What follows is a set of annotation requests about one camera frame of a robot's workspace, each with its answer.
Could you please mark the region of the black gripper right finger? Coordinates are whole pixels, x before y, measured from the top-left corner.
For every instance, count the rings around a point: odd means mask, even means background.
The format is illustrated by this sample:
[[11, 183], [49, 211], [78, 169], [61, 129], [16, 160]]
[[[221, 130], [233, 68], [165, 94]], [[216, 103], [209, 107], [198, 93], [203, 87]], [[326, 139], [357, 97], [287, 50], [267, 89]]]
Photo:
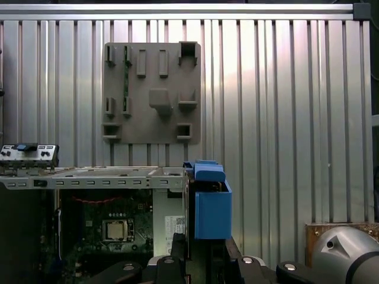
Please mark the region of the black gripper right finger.
[[244, 256], [234, 239], [225, 241], [226, 283], [332, 283], [330, 277], [296, 262], [286, 261], [270, 269], [262, 259]]

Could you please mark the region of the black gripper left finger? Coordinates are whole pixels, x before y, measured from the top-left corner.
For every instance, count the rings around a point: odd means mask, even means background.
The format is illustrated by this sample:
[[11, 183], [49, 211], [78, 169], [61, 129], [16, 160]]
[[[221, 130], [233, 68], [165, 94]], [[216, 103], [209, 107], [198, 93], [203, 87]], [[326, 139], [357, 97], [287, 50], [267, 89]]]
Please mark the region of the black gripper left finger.
[[143, 268], [130, 261], [118, 262], [88, 280], [89, 283], [185, 283], [185, 254], [187, 241], [175, 233], [171, 253], [151, 259]]

